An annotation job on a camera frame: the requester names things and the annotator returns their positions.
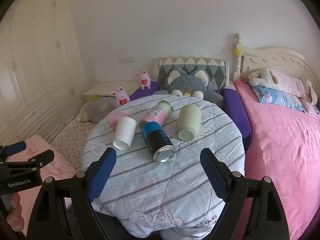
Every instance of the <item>purple armrest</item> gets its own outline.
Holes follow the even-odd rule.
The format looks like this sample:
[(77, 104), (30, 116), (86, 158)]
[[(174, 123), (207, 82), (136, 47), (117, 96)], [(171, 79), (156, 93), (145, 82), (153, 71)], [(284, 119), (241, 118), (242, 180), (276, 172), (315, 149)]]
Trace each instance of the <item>purple armrest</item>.
[(251, 143), (251, 127), (242, 102), (237, 91), (233, 89), (224, 88), (222, 96), (224, 98), (224, 112), (240, 130), (244, 151), (246, 152)]
[(156, 81), (151, 81), (150, 89), (146, 87), (144, 89), (138, 88), (130, 97), (130, 101), (136, 100), (138, 98), (144, 98), (147, 96), (151, 96), (154, 92), (159, 90), (159, 83)]

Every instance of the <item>pink and green can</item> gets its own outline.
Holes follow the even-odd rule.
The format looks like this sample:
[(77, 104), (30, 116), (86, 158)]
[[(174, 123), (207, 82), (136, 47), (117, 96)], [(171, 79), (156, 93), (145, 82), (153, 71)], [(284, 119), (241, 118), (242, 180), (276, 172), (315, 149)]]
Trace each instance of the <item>pink and green can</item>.
[(173, 112), (172, 105), (164, 100), (159, 101), (140, 122), (139, 128), (141, 129), (148, 122), (157, 122), (159, 125), (163, 125), (167, 117)]

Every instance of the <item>red heart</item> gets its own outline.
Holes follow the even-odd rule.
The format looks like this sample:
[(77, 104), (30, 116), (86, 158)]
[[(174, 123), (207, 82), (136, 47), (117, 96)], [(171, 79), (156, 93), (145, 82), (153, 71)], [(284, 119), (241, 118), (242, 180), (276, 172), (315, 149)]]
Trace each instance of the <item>red heart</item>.
[(126, 104), (128, 102), (128, 100), (126, 98), (119, 100), (119, 103), (122, 105)]

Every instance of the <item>silver screw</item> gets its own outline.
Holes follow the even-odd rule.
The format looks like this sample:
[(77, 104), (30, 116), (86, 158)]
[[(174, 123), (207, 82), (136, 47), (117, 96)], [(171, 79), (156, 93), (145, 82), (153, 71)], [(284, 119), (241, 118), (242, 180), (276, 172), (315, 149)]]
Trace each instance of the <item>silver screw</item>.
[(83, 178), (85, 176), (85, 173), (83, 171), (79, 171), (76, 176), (77, 178)]
[(266, 183), (271, 183), (271, 179), (269, 177), (264, 177), (263, 179)]
[(46, 179), (45, 179), (45, 182), (46, 183), (50, 183), (52, 181), (52, 177), (47, 177)]
[(232, 175), (235, 176), (236, 178), (240, 178), (241, 177), (241, 173), (239, 171), (233, 171)]

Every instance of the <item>white wardrobe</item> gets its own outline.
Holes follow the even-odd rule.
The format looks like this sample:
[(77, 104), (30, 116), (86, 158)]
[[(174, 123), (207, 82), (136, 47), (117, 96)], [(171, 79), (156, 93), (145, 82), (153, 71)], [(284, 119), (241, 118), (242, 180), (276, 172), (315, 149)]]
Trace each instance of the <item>white wardrobe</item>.
[(0, 144), (51, 142), (87, 90), (70, 0), (16, 0), (0, 23)]

